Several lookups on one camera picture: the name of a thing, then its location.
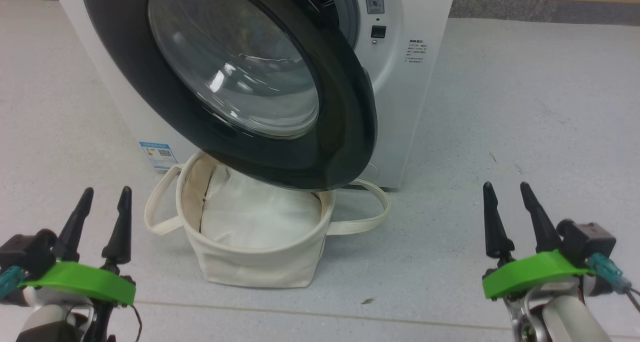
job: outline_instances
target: white washing machine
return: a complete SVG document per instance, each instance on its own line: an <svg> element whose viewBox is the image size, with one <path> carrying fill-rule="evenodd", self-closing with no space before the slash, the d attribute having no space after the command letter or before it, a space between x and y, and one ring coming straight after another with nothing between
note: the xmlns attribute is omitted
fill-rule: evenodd
<svg viewBox="0 0 640 342"><path fill-rule="evenodd" d="M451 1L60 0L150 168L300 190L400 186Z"/></svg>

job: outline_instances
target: transparent door glass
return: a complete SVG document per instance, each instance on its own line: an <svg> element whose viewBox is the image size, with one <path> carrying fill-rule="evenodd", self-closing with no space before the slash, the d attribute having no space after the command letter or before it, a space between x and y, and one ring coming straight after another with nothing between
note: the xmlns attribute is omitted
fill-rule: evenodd
<svg viewBox="0 0 640 342"><path fill-rule="evenodd" d="M276 138L295 138L313 127L318 92L309 67L258 7L247 0L148 4L160 51L212 113Z"/></svg>

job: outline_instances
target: floor seam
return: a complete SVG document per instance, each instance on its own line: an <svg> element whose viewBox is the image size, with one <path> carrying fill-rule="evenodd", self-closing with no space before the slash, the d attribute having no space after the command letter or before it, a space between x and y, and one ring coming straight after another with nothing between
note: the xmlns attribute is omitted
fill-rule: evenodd
<svg viewBox="0 0 640 342"><path fill-rule="evenodd" d="M181 303L161 303L153 301L136 301L135 304L144 304L151 306L167 306L167 307L183 307L183 308L202 308L208 310L226 310L226 311L240 311L240 312L261 312L261 313L277 313L281 315L299 315L299 316L316 316L316 317L334 317L337 319L351 319L351 320L366 320L377 322L391 322L397 324L412 324L423 326L435 326L443 328L464 328L475 330L490 330L490 331L511 331L510 328L497 328L494 326L474 326L465 324L451 324L446 322L431 322L431 321L419 321L419 320L402 320L402 319L384 319L380 317L367 317L357 315L337 315L333 313L321 313L321 312L296 312L288 310L270 310L265 308L243 308L243 307L231 307L231 306L216 306L216 305L201 305L201 304L181 304ZM626 340L639 340L640 336L624 336L624 335L610 335L612 338L621 338Z"/></svg>

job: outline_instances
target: green plastic part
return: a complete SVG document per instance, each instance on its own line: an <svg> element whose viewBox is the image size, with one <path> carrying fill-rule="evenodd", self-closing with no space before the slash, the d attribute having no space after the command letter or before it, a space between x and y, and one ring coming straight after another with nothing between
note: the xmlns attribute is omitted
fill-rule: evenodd
<svg viewBox="0 0 640 342"><path fill-rule="evenodd" d="M509 262L482 281L487 299L501 299L570 276L592 273L574 267L558 250L541 252L524 260Z"/></svg>
<svg viewBox="0 0 640 342"><path fill-rule="evenodd" d="M76 262L58 262L41 279L23 286L46 287L126 306L132 305L136 296L136 286L121 276Z"/></svg>

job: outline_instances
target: blue label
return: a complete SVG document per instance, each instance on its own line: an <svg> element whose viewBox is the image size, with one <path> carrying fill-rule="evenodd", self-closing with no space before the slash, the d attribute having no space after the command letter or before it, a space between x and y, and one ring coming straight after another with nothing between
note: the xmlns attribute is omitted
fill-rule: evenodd
<svg viewBox="0 0 640 342"><path fill-rule="evenodd" d="M146 157L149 158L151 165L156 169L167 170L178 163L174 157L174 153L167 144L154 144L153 142L140 141L140 146L142 150L144 150L144 153L146 153Z"/></svg>

